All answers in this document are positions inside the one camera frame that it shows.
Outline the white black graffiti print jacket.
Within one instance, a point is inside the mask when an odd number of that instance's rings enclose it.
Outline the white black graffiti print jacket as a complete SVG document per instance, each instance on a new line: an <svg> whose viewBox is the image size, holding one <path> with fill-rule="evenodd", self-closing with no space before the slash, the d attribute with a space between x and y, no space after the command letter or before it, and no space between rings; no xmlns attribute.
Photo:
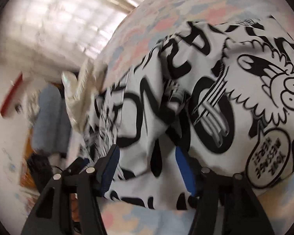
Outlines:
<svg viewBox="0 0 294 235"><path fill-rule="evenodd" d="M183 155L264 192L294 172L294 40L272 17L189 21L92 98L83 136L92 163L119 147L110 200L189 208Z"/></svg>

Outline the black clothing pile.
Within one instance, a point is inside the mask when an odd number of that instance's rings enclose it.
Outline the black clothing pile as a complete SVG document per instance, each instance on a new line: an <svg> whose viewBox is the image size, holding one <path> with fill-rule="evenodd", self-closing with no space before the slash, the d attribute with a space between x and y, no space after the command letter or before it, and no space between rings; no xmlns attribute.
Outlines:
<svg viewBox="0 0 294 235"><path fill-rule="evenodd" d="M62 173L67 159L66 153L37 154L33 153L26 164L39 193L56 173Z"/></svg>

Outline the blue grey pillow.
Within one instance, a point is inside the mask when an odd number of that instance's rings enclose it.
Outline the blue grey pillow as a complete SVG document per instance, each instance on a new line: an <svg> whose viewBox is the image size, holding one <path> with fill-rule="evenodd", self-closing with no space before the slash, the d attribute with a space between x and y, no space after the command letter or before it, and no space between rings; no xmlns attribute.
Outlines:
<svg viewBox="0 0 294 235"><path fill-rule="evenodd" d="M33 126L32 149L44 156L66 155L72 127L59 89L48 84L39 94L39 107Z"/></svg>

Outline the cream puffer jacket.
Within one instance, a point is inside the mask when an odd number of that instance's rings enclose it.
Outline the cream puffer jacket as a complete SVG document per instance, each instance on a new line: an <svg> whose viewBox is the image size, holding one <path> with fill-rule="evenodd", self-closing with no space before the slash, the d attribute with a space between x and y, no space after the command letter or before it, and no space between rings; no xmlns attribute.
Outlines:
<svg viewBox="0 0 294 235"><path fill-rule="evenodd" d="M84 61L78 75L64 71L61 74L64 86L66 111L73 130L82 133L91 102L102 91L108 65L102 61Z"/></svg>

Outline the white patterned window curtain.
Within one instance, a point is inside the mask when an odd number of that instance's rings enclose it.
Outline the white patterned window curtain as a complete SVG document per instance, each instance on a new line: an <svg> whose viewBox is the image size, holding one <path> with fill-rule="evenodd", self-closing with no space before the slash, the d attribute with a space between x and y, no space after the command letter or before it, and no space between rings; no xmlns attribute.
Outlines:
<svg viewBox="0 0 294 235"><path fill-rule="evenodd" d="M56 75L96 58L144 0L10 0L0 15L0 64Z"/></svg>

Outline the pastel patterned bed blanket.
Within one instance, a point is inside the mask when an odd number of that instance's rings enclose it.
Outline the pastel patterned bed blanket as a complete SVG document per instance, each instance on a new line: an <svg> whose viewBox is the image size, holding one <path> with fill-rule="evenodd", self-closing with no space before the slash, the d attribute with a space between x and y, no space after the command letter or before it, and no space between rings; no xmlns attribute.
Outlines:
<svg viewBox="0 0 294 235"><path fill-rule="evenodd" d="M107 88L139 64L158 40L179 32L189 21L219 25L271 17L294 40L294 12L285 0L145 0L118 27L101 56L109 66ZM264 192L253 192L274 234L294 234L294 172ZM185 210L132 204L131 214L139 223L138 233L187 234L197 203L194 198ZM215 234L221 234L223 214L224 208L219 206Z"/></svg>

